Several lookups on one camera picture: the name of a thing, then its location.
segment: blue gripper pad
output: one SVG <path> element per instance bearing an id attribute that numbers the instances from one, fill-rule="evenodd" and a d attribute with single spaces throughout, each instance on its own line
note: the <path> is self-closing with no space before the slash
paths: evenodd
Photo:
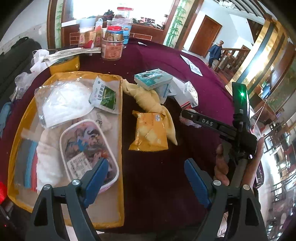
<path id="1" fill-rule="evenodd" d="M 103 159 L 101 165 L 89 181 L 88 185 L 85 189 L 85 199 L 83 200 L 83 206 L 85 208 L 88 208 L 90 204 L 93 204 L 100 189 L 101 186 L 104 183 L 104 180 L 107 176 L 109 169 L 109 163 L 107 159 Z"/>
<path id="2" fill-rule="evenodd" d="M 205 208 L 209 208 L 211 206 L 211 200 L 209 199 L 208 188 L 188 159 L 184 163 L 184 172 L 199 203 L 204 205 Z"/>

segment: person in blue clothes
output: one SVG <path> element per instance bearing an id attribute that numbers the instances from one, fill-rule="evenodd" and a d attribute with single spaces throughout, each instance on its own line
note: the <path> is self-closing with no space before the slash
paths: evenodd
<path id="1" fill-rule="evenodd" d="M 210 58 L 209 58 L 209 64 L 208 66 L 211 68 L 212 67 L 212 64 L 213 64 L 213 61 L 215 59 L 219 60 L 221 58 L 221 50 L 222 50 L 222 44 L 224 44 L 224 42 L 222 40 L 220 40 L 220 43 L 217 45 L 217 44 L 214 44 L 210 49 L 209 49 L 209 52 L 210 52 Z"/>

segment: white face mask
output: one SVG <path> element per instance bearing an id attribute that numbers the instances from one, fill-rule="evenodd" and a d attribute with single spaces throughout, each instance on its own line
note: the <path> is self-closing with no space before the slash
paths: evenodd
<path id="1" fill-rule="evenodd" d="M 90 94 L 91 90 L 80 82 L 57 86 L 42 107 L 46 128 L 90 113 Z"/>

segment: yellow snack package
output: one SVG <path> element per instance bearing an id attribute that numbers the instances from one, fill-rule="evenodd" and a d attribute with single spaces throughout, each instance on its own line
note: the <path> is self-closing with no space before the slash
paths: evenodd
<path id="1" fill-rule="evenodd" d="M 164 115 L 160 113 L 140 113 L 133 111 L 137 117 L 136 139 L 129 150 L 160 151 L 168 149 L 166 131 L 163 125 Z"/>

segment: black bag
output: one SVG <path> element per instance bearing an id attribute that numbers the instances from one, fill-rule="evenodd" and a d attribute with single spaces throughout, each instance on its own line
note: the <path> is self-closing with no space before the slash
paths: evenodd
<path id="1" fill-rule="evenodd" d="M 33 51 L 41 49 L 38 42 L 24 37 L 19 39 L 11 49 L 0 55 L 0 109 L 16 87 L 15 77 L 22 72 L 30 73 Z"/>

